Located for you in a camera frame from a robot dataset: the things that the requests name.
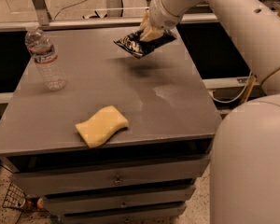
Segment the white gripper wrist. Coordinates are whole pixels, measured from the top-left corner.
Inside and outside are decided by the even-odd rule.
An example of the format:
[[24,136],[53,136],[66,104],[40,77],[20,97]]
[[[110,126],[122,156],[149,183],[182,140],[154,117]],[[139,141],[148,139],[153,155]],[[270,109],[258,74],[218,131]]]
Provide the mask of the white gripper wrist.
[[[147,26],[147,22],[150,20],[150,24],[153,26]],[[143,32],[140,34],[141,42],[149,42],[162,37],[163,30],[173,29],[181,18],[172,15],[162,4],[161,0],[151,0],[149,10],[147,9],[145,15],[140,23],[140,30]]]

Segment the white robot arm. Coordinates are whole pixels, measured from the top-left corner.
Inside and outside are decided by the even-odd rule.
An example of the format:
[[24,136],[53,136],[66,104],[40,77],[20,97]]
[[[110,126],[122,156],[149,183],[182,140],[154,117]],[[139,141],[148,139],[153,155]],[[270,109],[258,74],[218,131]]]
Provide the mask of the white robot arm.
[[245,83],[264,96],[219,124],[210,162],[211,224],[280,224],[280,17],[259,0],[151,0],[142,21],[149,41],[204,1],[249,67]]

